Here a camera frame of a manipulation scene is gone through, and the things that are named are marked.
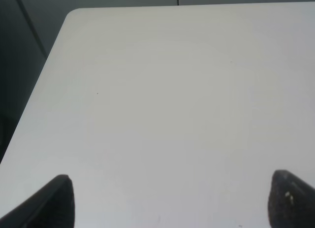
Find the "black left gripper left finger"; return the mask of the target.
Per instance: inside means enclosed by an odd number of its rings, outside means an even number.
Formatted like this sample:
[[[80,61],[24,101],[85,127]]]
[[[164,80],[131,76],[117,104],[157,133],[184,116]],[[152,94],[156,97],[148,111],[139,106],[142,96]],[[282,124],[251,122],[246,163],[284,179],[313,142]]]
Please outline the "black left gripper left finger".
[[[72,180],[58,175],[0,219],[2,228],[73,228],[75,198]]]

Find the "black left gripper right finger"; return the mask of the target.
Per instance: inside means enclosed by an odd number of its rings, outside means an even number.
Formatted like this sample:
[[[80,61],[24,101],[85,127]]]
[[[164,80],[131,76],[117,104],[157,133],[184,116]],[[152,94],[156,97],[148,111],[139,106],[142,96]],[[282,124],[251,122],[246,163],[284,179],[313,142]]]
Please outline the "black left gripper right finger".
[[[275,170],[268,197],[272,228],[313,228],[315,189],[288,170]]]

